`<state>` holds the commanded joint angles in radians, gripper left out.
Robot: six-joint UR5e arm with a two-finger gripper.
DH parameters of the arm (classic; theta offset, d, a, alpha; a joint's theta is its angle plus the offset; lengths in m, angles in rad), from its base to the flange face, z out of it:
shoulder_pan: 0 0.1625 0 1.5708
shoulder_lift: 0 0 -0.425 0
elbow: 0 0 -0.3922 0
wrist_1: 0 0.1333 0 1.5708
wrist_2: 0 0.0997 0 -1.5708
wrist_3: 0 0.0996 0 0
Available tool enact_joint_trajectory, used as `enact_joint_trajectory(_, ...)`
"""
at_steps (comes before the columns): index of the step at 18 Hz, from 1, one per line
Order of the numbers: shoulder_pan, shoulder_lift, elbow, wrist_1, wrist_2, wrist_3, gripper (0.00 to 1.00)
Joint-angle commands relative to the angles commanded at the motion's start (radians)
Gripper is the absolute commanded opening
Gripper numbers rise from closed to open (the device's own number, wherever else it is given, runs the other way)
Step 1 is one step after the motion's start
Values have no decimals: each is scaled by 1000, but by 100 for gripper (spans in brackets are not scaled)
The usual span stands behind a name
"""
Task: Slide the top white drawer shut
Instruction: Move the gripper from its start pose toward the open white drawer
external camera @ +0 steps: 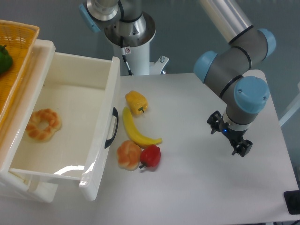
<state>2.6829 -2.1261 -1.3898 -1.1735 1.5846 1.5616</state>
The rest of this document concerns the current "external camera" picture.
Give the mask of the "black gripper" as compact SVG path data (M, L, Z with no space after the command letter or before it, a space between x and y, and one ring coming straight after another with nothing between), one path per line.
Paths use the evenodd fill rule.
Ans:
M207 124L210 125L211 134L221 132L229 140L233 147L232 155L238 154L245 157L250 152L253 143L244 139L248 125L237 124L229 118L222 118L219 111L209 116Z

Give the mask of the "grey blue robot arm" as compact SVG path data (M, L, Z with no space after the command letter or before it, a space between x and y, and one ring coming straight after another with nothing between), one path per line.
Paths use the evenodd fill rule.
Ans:
M193 72L227 107L207 120L212 132L222 133L233 153L245 156L252 143L244 134L265 107L270 91L267 83L245 73L266 59L276 48L274 35L255 29L233 0L202 0L207 15L228 42L223 54L205 52ZM156 33L155 22L142 11L139 0L86 0L80 14L93 32L103 31L120 59L122 75L160 74L163 67L150 62L150 41Z

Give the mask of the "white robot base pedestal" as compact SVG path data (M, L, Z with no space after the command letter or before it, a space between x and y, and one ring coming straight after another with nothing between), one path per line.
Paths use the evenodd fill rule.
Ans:
M168 57L162 55L157 61L150 61L150 42L155 34L155 22L145 12L134 22L117 21L105 28L114 56L120 59L121 76L165 74Z

